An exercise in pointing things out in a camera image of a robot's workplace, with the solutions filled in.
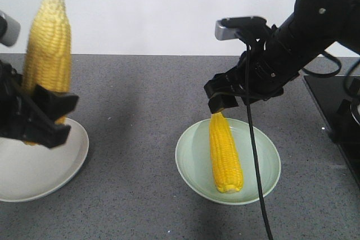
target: speckled gray surface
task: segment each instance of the speckled gray surface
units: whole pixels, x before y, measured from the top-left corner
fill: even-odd
[[[19,71],[23,55],[2,54]],[[225,206],[177,171],[178,138],[210,116],[203,85],[237,57],[74,55],[70,117],[90,139],[76,177],[31,202],[0,202],[0,239],[266,239],[259,203]],[[343,58],[348,67],[354,58]],[[314,66],[327,67],[317,61]],[[252,106],[282,165],[266,198],[275,239],[360,239],[360,191],[302,78]],[[246,121],[244,107],[226,116]]]

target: robotic arm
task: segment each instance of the robotic arm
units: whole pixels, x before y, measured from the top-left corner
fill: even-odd
[[[306,64],[334,42],[360,54],[360,0],[296,0],[294,12],[277,28],[261,17],[219,20],[219,40],[240,39],[248,52],[225,73],[205,84],[212,113],[238,106],[245,99],[245,62],[249,63],[250,103],[281,95],[283,86],[295,79]]]
[[[0,11],[0,43],[14,45],[19,31],[20,24]],[[0,61],[0,137],[49,148],[64,144],[71,127],[55,120],[75,109],[78,96],[37,85],[30,97],[21,90],[21,78],[10,64]]]

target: white bowl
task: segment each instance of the white bowl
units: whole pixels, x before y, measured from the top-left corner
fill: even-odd
[[[244,205],[259,199],[249,125],[240,120],[227,120],[244,176],[244,185],[239,192],[220,193],[214,185],[209,145],[210,119],[193,124],[181,135],[176,145],[175,161],[184,181],[199,195],[217,203]],[[276,147],[264,133],[255,127],[254,133],[263,196],[266,196],[279,180],[280,157]]]
[[[83,165],[89,148],[85,129],[76,121],[62,146],[29,146],[0,138],[0,201],[24,202],[44,197],[65,185]]]

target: white wall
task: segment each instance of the white wall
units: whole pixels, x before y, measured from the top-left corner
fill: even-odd
[[[0,0],[0,10],[19,21],[22,31],[12,48],[24,53],[32,19],[41,0]],[[217,41],[215,21],[259,15],[280,25],[295,0],[65,0],[72,27],[72,53],[127,55],[239,55],[237,40]],[[337,56],[354,56],[336,44]]]

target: yellow corn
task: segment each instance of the yellow corn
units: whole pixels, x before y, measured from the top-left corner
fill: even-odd
[[[216,188],[222,193],[238,192],[243,185],[241,165],[229,123],[221,112],[211,116],[209,137]]]
[[[68,92],[71,73],[71,30],[64,0],[43,0],[31,26],[22,89],[33,94],[36,84]],[[65,117],[58,119],[63,123]]]

